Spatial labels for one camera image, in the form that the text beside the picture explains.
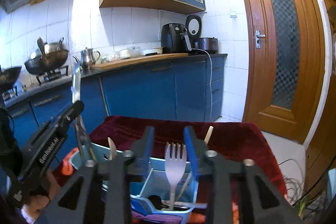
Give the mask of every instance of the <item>black wok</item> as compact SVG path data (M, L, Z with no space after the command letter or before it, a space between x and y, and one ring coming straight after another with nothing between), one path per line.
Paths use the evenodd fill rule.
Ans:
M45 54L45 59L40 55L25 62L27 71L32 75L41 75L55 70L64 65L69 55L68 50L59 50Z
M20 75L21 68L22 66L11 67L5 69L3 72L1 72L0 68L0 95L13 87Z

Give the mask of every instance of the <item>metal bolt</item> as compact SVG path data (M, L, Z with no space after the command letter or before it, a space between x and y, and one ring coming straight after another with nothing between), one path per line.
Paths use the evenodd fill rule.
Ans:
M209 158L212 158L212 157L216 157L217 156L217 152L214 151L214 150L208 150L205 152L205 155Z
M254 160L251 160L251 159L245 159L245 160L243 160L243 164L245 166L253 166L253 165L255 165L255 162L254 162Z
M131 151L131 150L125 150L124 152L123 152L123 156L124 157L132 157L133 156L133 151Z
M85 162L85 166L87 167L94 167L96 165L96 162L94 160L87 160Z

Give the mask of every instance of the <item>pot lid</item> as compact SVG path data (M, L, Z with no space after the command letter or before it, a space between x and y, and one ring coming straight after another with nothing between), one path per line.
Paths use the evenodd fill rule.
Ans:
M202 31L202 19L197 15L189 15L185 21L189 37L198 38Z

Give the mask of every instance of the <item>countertop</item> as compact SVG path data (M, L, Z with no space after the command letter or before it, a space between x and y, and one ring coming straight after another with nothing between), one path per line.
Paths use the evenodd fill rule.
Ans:
M199 57L199 56L206 56L206 55L188 55L188 56L176 56L174 58L169 58L169 60L173 60L173 59L180 59L180 58L195 58L195 57ZM211 57L215 57L215 56L227 56L227 54L211 54ZM150 61L150 63L154 63L154 62L160 62L160 61L165 61L167 59L160 59L160 60L152 60ZM98 76L104 73L107 73L109 71L112 70L118 70L121 68L125 68L125 67L133 67L139 64L142 64L144 62L138 62L136 64L128 64L126 63L126 65L123 66L119 66L117 68L110 68L110 69L106 69L106 70L85 70L85 71L81 71L81 75L82 75L82 79L85 79L87 77L92 77L92 76ZM55 87L58 87L60 85L64 85L67 83L71 83L72 81L72 75L69 76L65 76L62 77L60 79L54 80L52 82L48 82L48 83L44 83L42 85L32 85L30 87L28 87L28 90L26 92L23 92L21 94L19 94L17 97L14 97L8 101L5 102L5 106L6 108L10 108L13 107L14 105L26 100L29 97L32 97L40 92L44 92L46 90L50 90L53 89Z

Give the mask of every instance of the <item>fork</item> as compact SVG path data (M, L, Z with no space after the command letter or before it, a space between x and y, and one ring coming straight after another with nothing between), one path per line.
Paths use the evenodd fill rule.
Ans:
M181 178L185 172L185 166L187 162L187 153L185 145L182 147L177 144L177 154L176 154L176 144L168 144L166 155L165 155L165 172L167 180L170 184L170 197L169 197L169 210L174 209L175 203L175 189L177 184L180 182Z

